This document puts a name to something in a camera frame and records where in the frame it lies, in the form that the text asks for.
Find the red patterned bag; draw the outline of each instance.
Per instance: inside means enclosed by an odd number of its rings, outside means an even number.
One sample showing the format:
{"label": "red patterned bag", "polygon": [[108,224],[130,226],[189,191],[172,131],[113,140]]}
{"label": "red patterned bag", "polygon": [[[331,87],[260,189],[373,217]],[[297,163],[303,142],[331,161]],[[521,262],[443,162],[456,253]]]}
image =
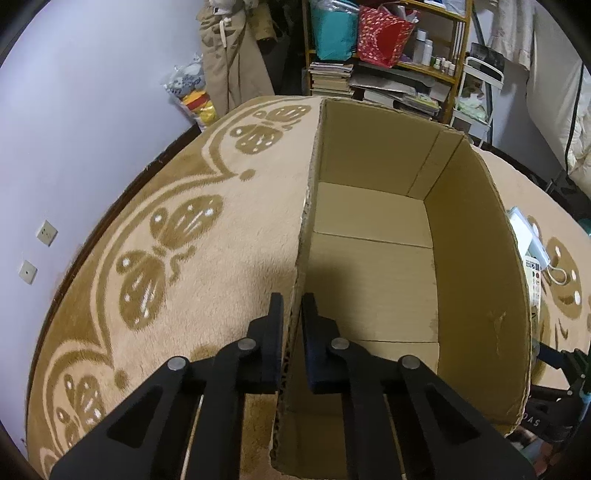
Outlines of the red patterned bag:
{"label": "red patterned bag", "polygon": [[357,53],[359,58],[381,67],[392,68],[402,55],[414,24],[396,17],[381,6],[359,8]]}

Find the small bottle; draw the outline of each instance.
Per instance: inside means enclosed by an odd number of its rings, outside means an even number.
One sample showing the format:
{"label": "small bottle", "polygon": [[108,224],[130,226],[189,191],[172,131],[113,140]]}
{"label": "small bottle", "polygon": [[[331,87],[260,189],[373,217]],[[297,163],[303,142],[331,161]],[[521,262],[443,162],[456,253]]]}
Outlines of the small bottle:
{"label": "small bottle", "polygon": [[431,65],[431,55],[433,54],[433,40],[425,42],[425,51],[423,52],[423,65]]}
{"label": "small bottle", "polygon": [[417,39],[414,43],[413,63],[420,64],[423,62],[423,54],[425,53],[425,43],[427,41],[427,32],[424,30],[417,30]]}

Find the open cardboard box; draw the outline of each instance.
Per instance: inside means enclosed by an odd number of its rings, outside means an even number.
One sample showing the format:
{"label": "open cardboard box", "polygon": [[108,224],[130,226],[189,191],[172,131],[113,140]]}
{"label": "open cardboard box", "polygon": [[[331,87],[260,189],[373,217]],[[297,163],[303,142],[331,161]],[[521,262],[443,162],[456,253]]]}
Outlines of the open cardboard box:
{"label": "open cardboard box", "polygon": [[[374,355],[417,355],[500,432],[514,429],[530,384],[527,287],[498,192],[467,139],[327,99],[309,191],[299,265],[320,315]],[[294,312],[274,466],[346,478],[340,397],[309,391],[297,323]]]}

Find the electrical outlet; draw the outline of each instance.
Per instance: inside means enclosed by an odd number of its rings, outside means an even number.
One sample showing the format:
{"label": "electrical outlet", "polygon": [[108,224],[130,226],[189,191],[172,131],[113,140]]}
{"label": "electrical outlet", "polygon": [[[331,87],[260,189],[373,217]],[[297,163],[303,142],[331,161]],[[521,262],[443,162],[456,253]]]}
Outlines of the electrical outlet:
{"label": "electrical outlet", "polygon": [[31,285],[33,283],[33,280],[35,280],[35,275],[37,275],[37,267],[28,260],[25,260],[22,263],[21,271],[18,273],[18,275],[25,282]]}
{"label": "electrical outlet", "polygon": [[39,240],[41,240],[41,242],[46,244],[48,247],[54,241],[54,239],[56,238],[56,235],[57,235],[56,228],[52,224],[50,224],[47,220],[45,220],[45,222],[43,222],[43,225],[41,225],[41,228],[37,232],[37,238]]}

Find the white wall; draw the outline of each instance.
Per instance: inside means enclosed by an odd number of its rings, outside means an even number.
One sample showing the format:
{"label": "white wall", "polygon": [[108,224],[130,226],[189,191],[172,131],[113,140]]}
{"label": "white wall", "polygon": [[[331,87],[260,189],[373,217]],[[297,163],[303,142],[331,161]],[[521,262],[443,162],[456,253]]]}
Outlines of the white wall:
{"label": "white wall", "polygon": [[[475,0],[475,8],[484,40],[488,42],[493,20],[491,3]],[[473,24],[470,25],[468,49],[472,42],[477,42]],[[545,180],[554,178],[561,171],[560,163],[531,120],[525,103],[529,72],[507,60],[504,73],[505,86],[494,103],[493,145]]]}
{"label": "white wall", "polygon": [[[27,379],[55,289],[133,178],[190,123],[160,86],[199,50],[203,0],[51,0],[0,67],[0,420],[24,452]],[[47,248],[35,237],[48,219]],[[18,276],[26,258],[33,285]]]}

